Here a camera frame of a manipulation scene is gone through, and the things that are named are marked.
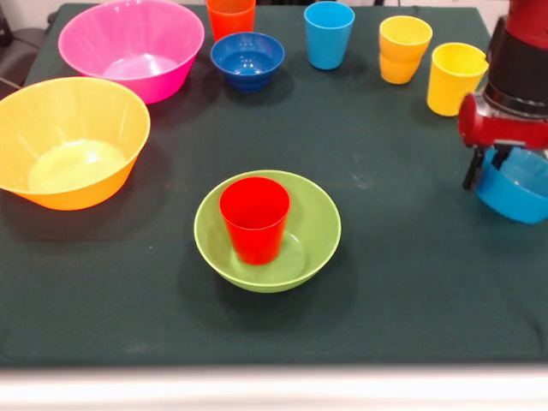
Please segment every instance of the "pink bowl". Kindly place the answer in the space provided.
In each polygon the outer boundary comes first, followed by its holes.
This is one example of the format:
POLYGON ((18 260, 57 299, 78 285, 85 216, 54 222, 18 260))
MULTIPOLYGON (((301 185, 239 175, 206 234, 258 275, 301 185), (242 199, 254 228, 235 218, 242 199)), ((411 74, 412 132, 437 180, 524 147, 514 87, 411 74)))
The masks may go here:
POLYGON ((123 0, 72 19, 59 36, 59 52, 79 73, 122 84, 151 104, 181 88, 203 42, 204 25, 186 7, 123 0))

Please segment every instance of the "bowl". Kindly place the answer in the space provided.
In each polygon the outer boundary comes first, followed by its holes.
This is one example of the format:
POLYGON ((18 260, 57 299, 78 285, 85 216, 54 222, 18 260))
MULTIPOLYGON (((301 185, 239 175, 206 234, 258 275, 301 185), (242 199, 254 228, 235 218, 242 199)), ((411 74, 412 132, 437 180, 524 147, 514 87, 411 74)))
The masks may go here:
POLYGON ((262 33, 230 34, 213 45, 211 60, 239 92, 258 92, 272 81, 285 58, 282 44, 262 33))
POLYGON ((490 208, 512 220, 535 224, 548 217, 548 162, 535 152, 513 148, 500 170, 485 155, 476 194, 490 208))
POLYGON ((341 218, 333 200, 314 182, 287 171, 257 170, 231 177, 204 198, 194 219, 194 239, 205 261, 229 282, 249 291, 276 293, 303 284, 330 260, 341 239, 341 218), (237 257, 219 209, 226 187, 254 176, 279 182, 291 198, 282 250, 264 265, 249 265, 237 257))
POLYGON ((204 26, 186 7, 124 0, 77 15, 61 31, 58 46, 79 73, 120 83, 151 104, 181 88, 203 42, 204 26))
POLYGON ((123 185, 150 130, 143 101, 89 77, 43 81, 0 101, 0 188, 79 210, 123 185))

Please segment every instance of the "cup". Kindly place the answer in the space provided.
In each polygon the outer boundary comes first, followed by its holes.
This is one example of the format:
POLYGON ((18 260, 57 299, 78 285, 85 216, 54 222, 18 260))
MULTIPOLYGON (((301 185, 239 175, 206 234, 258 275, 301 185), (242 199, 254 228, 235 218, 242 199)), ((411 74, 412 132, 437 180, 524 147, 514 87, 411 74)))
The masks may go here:
POLYGON ((218 41, 232 33, 252 32, 256 0, 206 0, 207 14, 218 41))
POLYGON ((395 15, 378 28, 380 74, 392 84, 409 82, 432 39, 428 23, 410 15, 395 15))
POLYGON ((287 190, 265 177, 243 178, 223 191, 219 207, 243 262, 262 265, 279 255, 290 202, 287 190))
POLYGON ((316 69, 341 65, 354 24, 354 11, 337 2, 319 2, 305 9, 308 61, 316 69))
POLYGON ((456 116, 462 100, 475 91, 488 67, 485 53, 473 45, 439 45, 432 53, 428 107, 440 116, 456 116))

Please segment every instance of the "orange bowl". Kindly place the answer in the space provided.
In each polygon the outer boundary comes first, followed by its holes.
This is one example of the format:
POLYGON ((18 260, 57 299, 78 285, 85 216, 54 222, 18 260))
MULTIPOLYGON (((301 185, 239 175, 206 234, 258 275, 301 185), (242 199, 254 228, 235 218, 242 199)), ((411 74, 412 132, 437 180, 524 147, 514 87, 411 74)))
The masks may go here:
POLYGON ((54 210, 95 206, 124 184, 150 132, 143 101, 88 77, 43 81, 0 101, 0 188, 54 210))

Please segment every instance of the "light blue bowl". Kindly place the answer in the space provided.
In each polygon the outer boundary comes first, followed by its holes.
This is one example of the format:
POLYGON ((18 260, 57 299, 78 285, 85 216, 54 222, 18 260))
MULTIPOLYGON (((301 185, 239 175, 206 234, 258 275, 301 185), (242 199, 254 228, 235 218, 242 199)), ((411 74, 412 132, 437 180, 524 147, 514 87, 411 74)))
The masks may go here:
POLYGON ((476 194, 490 208, 521 223, 548 217, 548 162, 521 148, 512 149, 500 170, 492 166, 495 150, 485 155, 476 194))

